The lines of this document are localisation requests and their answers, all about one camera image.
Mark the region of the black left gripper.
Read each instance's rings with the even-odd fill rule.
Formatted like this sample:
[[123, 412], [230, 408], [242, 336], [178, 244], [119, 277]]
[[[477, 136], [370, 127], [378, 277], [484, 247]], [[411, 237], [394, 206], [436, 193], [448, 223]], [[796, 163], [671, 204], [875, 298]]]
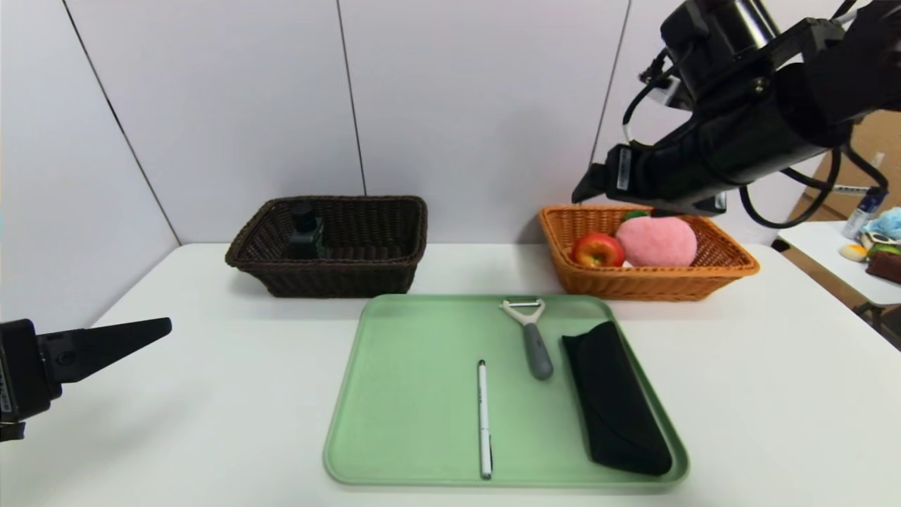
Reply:
[[48, 411], [64, 383], [83, 381], [171, 331], [170, 318], [156, 318], [37, 337], [31, 320], [4, 322], [2, 423], [22, 423]]

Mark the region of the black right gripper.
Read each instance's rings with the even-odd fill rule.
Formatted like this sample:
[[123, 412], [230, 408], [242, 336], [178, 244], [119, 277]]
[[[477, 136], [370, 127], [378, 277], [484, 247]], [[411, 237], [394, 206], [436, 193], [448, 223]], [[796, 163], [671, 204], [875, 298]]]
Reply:
[[618, 144], [609, 151], [606, 165], [589, 165], [573, 189], [572, 204], [606, 193], [614, 200], [663, 211], [714, 211], [717, 190], [702, 167], [702, 143], [715, 119], [693, 115], [660, 146]]

